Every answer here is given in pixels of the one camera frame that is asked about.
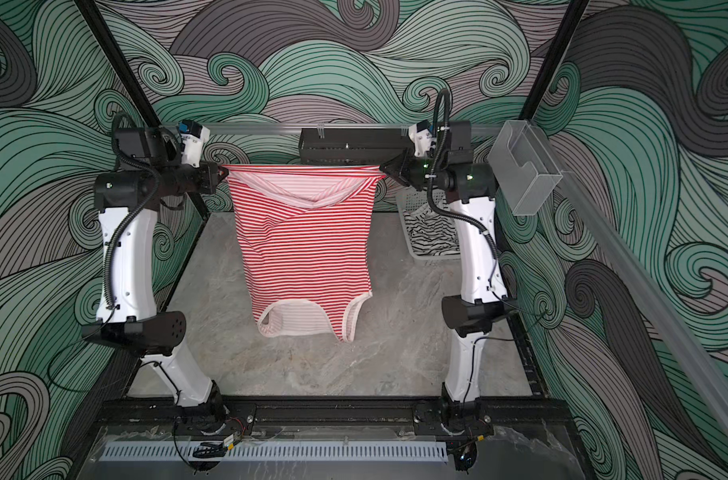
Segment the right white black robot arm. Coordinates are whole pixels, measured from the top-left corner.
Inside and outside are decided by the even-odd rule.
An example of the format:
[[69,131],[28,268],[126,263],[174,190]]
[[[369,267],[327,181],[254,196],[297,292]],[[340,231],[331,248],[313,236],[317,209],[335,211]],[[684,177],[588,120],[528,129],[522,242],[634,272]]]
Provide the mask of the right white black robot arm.
[[450,119],[452,96],[439,91],[429,121],[412,126],[411,147],[381,165],[397,183],[426,194],[429,209],[453,221],[459,240],[461,290],[441,302],[451,332],[449,369],[443,382],[445,410],[458,415],[480,396],[482,350],[495,323],[514,313],[503,282],[494,220],[497,182],[487,163],[477,163],[471,125]]

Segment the red white striped tank top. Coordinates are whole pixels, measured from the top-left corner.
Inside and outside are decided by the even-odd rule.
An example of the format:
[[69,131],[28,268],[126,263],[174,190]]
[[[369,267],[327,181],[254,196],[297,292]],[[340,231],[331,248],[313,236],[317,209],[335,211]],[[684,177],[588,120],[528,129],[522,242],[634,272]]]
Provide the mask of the red white striped tank top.
[[368,238],[376,166],[230,165],[227,177],[254,320],[265,337],[355,338],[372,296]]

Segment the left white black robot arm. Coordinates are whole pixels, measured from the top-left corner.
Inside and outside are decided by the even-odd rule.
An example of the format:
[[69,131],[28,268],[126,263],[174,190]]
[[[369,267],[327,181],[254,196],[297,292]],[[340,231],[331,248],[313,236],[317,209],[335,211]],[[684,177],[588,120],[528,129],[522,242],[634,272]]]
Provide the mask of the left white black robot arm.
[[124,350],[151,367],[171,390],[178,409],[216,420],[227,416],[219,388],[186,343],[179,311],[159,311],[152,288],[153,237],[168,197],[212,194],[225,168],[203,160],[208,128],[183,120],[177,130],[122,126],[114,117],[111,148],[117,168],[93,186],[103,242],[102,293],[84,341]]

